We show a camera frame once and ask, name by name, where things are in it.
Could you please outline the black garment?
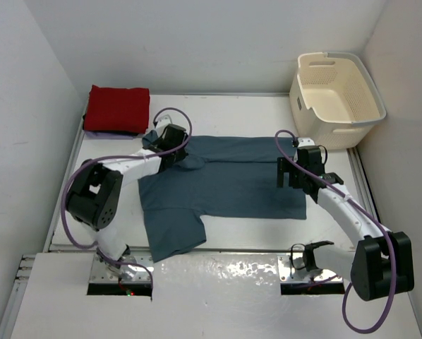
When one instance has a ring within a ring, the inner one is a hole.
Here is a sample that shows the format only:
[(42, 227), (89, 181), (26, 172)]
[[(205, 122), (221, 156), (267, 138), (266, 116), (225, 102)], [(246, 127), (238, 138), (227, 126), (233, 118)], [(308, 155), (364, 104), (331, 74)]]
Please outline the black garment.
[(125, 116), (83, 115), (83, 130), (92, 133), (108, 133), (123, 136), (137, 136), (146, 129), (131, 123)]

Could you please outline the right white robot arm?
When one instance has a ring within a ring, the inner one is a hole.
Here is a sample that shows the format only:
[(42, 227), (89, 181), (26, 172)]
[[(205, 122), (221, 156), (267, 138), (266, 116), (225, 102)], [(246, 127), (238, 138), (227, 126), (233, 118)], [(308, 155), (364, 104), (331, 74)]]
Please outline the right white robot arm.
[(364, 301), (414, 288), (411, 240), (391, 232), (355, 201), (343, 180), (325, 171), (321, 148), (310, 138), (292, 139), (296, 152), (277, 160), (277, 185), (300, 189), (343, 229), (354, 251), (338, 249), (331, 241), (304, 246), (301, 268), (329, 269), (348, 280)]

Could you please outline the red garment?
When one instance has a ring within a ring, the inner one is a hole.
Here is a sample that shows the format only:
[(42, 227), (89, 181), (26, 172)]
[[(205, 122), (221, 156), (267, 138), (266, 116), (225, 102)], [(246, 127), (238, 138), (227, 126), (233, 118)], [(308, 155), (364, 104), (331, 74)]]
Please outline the red garment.
[(89, 92), (85, 114), (125, 116), (131, 123), (147, 130), (150, 114), (150, 90), (93, 85)]

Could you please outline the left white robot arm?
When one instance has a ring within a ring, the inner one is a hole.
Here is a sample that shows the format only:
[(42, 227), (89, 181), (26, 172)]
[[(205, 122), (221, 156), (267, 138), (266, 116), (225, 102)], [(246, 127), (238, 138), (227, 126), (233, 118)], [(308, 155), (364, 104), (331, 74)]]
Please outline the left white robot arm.
[[(171, 122), (169, 116), (155, 116), (156, 139), (130, 155), (109, 155), (86, 160), (68, 179), (61, 195), (61, 222), (70, 242), (79, 249), (96, 248), (97, 255), (111, 267), (126, 265), (129, 246), (113, 225), (122, 188), (144, 177), (159, 174), (187, 156), (191, 139), (188, 128)], [(66, 216), (85, 225), (93, 243), (78, 243), (68, 228)]]

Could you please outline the purple t shirt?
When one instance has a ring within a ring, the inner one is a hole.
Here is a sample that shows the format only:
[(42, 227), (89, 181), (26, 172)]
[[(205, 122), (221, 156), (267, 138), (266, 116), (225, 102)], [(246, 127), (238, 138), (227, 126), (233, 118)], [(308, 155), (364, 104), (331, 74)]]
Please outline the purple t shirt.
[(85, 135), (88, 138), (96, 140), (133, 140), (136, 136), (121, 134), (121, 133), (107, 133), (107, 132), (94, 132), (85, 131)]

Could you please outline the teal shirt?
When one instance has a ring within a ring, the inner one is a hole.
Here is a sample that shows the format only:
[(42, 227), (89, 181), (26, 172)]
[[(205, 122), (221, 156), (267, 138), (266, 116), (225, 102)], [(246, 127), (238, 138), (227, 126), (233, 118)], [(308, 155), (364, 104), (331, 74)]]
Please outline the teal shirt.
[(186, 158), (138, 182), (155, 262), (206, 242), (203, 215), (306, 219), (305, 194), (277, 187), (277, 159), (294, 156), (290, 138), (194, 136)]

